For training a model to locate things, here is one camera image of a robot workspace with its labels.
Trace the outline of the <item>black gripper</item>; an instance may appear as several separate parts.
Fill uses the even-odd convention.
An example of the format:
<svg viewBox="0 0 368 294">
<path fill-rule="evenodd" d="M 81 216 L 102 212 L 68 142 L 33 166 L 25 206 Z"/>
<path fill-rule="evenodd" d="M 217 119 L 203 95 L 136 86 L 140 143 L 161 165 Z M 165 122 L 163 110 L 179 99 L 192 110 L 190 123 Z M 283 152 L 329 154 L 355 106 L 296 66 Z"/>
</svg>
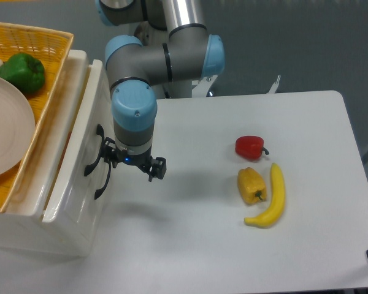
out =
<svg viewBox="0 0 368 294">
<path fill-rule="evenodd" d="M 152 158 L 151 146 L 135 154 L 129 148 L 115 145 L 115 141 L 109 137 L 102 142 L 99 158 L 110 164 L 112 168 L 116 168 L 119 163 L 137 167 L 148 175 L 149 182 L 154 178 L 163 179 L 167 170 L 165 158 Z"/>
</svg>

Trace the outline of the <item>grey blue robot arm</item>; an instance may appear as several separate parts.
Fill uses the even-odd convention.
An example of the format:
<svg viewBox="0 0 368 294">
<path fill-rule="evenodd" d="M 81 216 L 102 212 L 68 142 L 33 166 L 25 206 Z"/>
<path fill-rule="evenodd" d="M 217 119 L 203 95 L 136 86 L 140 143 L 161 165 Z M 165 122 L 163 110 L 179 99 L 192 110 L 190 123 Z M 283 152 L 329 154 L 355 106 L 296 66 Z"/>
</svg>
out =
<svg viewBox="0 0 368 294">
<path fill-rule="evenodd" d="M 146 21 L 167 32 L 167 40 L 156 45 L 120 35 L 105 46 L 115 136 L 102 138 L 96 159 L 110 169 L 122 163 L 163 179 L 166 160 L 151 155 L 157 114 L 153 87 L 221 74 L 222 39 L 208 33 L 199 1 L 96 1 L 96 7 L 107 25 Z"/>
</svg>

